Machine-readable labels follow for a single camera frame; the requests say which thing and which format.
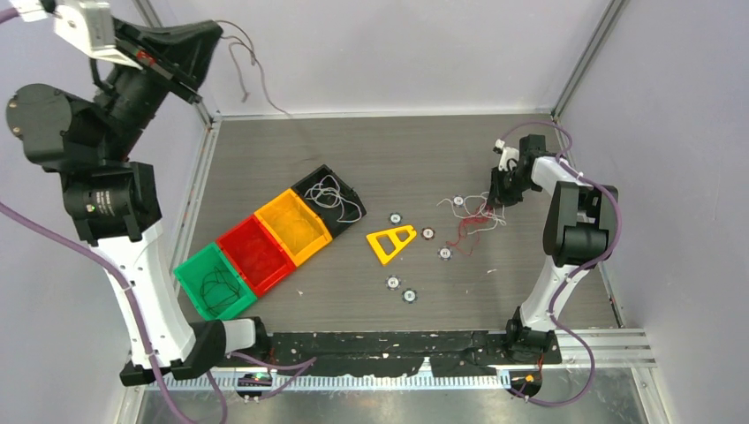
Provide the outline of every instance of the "gray table surface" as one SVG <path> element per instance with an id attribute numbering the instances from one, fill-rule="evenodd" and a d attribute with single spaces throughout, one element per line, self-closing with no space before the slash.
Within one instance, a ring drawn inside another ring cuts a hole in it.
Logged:
<path id="1" fill-rule="evenodd" d="M 271 331 L 503 329 L 533 289 L 544 262 L 541 234 L 550 198 L 528 193 L 507 208 L 507 226 L 483 232 L 472 256 L 441 261 L 438 249 L 455 240 L 459 220 L 445 197 L 488 190 L 498 135 L 533 115 L 347 117 L 224 121 L 193 235 L 191 253 L 214 241 L 307 173 L 326 163 L 359 193 L 367 216 L 333 240 L 244 312 Z M 510 136 L 517 146 L 527 127 Z M 365 240 L 392 228 L 391 212 L 436 238 L 414 240 L 383 267 Z M 409 305 L 385 280 L 401 277 L 419 299 Z M 180 294 L 188 319 L 200 319 Z M 616 322 L 599 272 L 572 294 L 562 320 L 573 328 Z"/>

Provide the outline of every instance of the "black bin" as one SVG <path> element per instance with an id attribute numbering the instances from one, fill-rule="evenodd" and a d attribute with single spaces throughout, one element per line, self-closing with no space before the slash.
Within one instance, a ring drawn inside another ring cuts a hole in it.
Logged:
<path id="1" fill-rule="evenodd" d="M 328 165 L 321 166 L 320 168 L 314 170 L 311 174 L 307 175 L 306 177 L 302 178 L 297 184 L 292 185 L 291 189 L 306 203 L 306 205 L 312 209 L 315 214 L 317 214 L 322 222 L 325 224 L 325 227 L 328 228 L 328 231 L 330 231 L 330 235 L 335 237 L 338 237 L 343 233 L 347 228 L 351 227 L 353 223 L 340 223 L 338 220 L 341 221 L 353 221 L 357 217 L 359 217 L 359 211 L 350 203 L 344 202 L 344 212 L 343 217 L 341 217 L 341 207 L 337 208 L 324 208 L 317 203 L 315 203 L 313 200 L 309 200 L 305 198 L 306 192 L 312 188 L 315 184 L 322 181 L 323 178 L 330 175 L 333 177 L 337 182 L 338 185 L 341 187 L 341 196 L 348 200 L 356 203 L 361 208 L 361 216 L 364 217 L 367 214 L 367 210 L 364 209 L 364 204 L 359 199 L 359 195 L 356 194 L 355 191 L 353 191 L 352 188 L 349 187 L 341 178 L 336 175 L 333 170 L 331 170 Z M 335 183 L 330 178 L 327 178 L 322 185 L 323 187 L 331 187 L 336 188 Z M 322 195 L 318 198 L 318 201 L 323 204 L 333 204 L 336 197 L 331 195 Z"/>

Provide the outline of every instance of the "green bin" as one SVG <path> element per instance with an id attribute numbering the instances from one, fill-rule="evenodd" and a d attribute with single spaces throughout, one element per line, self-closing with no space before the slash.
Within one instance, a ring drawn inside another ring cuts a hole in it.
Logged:
<path id="1" fill-rule="evenodd" d="M 216 243 L 174 269 L 174 275 L 206 320 L 231 320 L 257 300 Z"/>

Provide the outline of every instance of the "black tape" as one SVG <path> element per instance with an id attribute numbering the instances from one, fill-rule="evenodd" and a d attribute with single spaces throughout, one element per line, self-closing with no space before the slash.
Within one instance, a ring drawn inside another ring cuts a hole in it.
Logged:
<path id="1" fill-rule="evenodd" d="M 517 364 L 503 355 L 503 338 L 504 334 L 488 331 L 274 333 L 265 360 L 294 365 L 317 358 L 305 375 L 398 377 L 418 373 L 424 358 L 429 358 L 434 377 L 496 375 L 491 365 Z M 544 362 L 558 364 L 562 357 L 558 350 L 548 352 Z M 219 366 L 246 363 L 229 359 Z"/>

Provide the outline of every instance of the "yellow bin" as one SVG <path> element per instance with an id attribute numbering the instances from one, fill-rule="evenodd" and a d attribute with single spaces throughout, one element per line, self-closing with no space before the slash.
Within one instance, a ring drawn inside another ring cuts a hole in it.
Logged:
<path id="1" fill-rule="evenodd" d="M 258 209 L 255 215 L 296 266 L 333 240 L 320 217 L 291 188 Z"/>

